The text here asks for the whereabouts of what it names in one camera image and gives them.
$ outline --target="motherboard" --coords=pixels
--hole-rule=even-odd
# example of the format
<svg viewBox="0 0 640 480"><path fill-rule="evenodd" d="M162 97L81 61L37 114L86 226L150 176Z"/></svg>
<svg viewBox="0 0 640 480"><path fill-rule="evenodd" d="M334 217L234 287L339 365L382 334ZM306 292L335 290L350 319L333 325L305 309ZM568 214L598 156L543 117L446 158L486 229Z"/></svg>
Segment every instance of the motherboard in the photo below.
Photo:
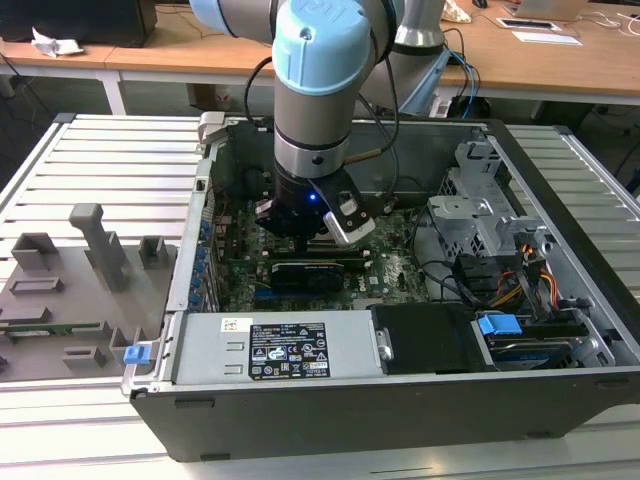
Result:
<svg viewBox="0 0 640 480"><path fill-rule="evenodd" d="M292 240L257 226L255 207L254 202L227 201L217 216L213 251L223 311L364 310L378 303L429 300L424 273L412 261L413 210L379 217L375 231L348 248L319 235L300 252ZM324 293L274 292L274 266L310 264L339 269L342 285Z"/></svg>

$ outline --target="floor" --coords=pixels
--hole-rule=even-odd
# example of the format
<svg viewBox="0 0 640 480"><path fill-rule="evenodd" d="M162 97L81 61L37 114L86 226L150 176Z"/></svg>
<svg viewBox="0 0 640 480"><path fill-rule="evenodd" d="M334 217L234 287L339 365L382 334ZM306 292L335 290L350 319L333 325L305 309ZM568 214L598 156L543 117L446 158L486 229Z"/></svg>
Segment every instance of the floor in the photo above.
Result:
<svg viewBox="0 0 640 480"><path fill-rule="evenodd" d="M109 106L101 84L91 80L34 78L30 87L54 114L57 112L108 114ZM133 115L199 115L189 105L182 84L127 82L127 100ZM38 105L26 85L18 85L15 96L0 100L0 189L37 143L50 117ZM230 87L232 109L240 111L236 99L240 87ZM250 96L256 114L270 113L272 90L255 87ZM509 124L532 123L534 102L491 100L492 116ZM613 106L606 115L591 113L575 132L585 146L609 170L615 170L634 144L640 141L640 108ZM640 150L627 162L619 178L625 184L640 166Z"/></svg>

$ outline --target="laptop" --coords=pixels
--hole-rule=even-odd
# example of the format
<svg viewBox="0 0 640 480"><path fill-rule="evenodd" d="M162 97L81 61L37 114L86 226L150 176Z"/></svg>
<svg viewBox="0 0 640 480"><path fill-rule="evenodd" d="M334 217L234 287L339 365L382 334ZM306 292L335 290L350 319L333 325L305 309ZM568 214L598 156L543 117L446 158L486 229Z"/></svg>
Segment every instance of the laptop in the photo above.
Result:
<svg viewBox="0 0 640 480"><path fill-rule="evenodd" d="M589 0L523 0L520 5L503 5L518 18L573 21L578 18Z"/></svg>

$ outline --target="white desk leg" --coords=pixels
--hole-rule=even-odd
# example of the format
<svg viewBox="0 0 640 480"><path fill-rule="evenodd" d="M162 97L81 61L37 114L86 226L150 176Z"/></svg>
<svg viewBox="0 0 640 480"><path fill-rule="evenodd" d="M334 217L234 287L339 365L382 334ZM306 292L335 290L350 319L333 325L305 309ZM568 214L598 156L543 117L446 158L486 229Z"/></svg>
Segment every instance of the white desk leg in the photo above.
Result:
<svg viewBox="0 0 640 480"><path fill-rule="evenodd" d="M100 80L104 86L104 91L107 94L107 100L111 107L111 113L113 115L126 115L126 93L120 72L111 70L100 71L98 72L98 80Z"/></svg>
<svg viewBox="0 0 640 480"><path fill-rule="evenodd" d="M0 75L0 93L4 98L13 98L16 92L11 86L10 75Z"/></svg>

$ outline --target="light blue robot joint cap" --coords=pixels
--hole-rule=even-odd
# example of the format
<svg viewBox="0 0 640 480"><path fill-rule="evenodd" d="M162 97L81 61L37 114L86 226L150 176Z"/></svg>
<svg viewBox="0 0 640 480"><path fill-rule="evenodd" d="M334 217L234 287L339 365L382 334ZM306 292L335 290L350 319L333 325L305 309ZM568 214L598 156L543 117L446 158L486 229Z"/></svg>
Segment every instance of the light blue robot joint cap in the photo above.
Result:
<svg viewBox="0 0 640 480"><path fill-rule="evenodd" d="M193 13L200 23L217 32L231 35L231 31L224 20L220 0L189 0Z"/></svg>
<svg viewBox="0 0 640 480"><path fill-rule="evenodd" d="M303 95L330 95L362 72L371 25L355 0L289 0L278 12L273 66L278 79Z"/></svg>

